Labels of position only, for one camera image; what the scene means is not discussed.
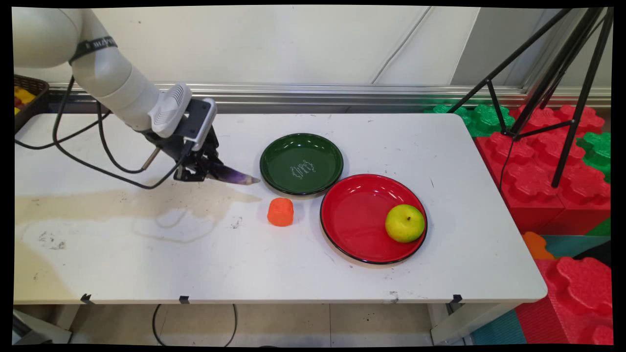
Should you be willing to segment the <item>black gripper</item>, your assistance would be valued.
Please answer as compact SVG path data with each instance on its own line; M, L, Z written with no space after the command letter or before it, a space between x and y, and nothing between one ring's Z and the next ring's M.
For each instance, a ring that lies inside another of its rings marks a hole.
M161 138L155 133L143 132L143 136L154 146L159 147L162 152L178 162L185 140L182 136L171 136ZM186 156L184 161L174 172L174 180L181 182L203 182L206 177L218 177L217 165L221 165L217 148L219 141L213 126L210 127L206 139L199 151L191 152L191 156Z

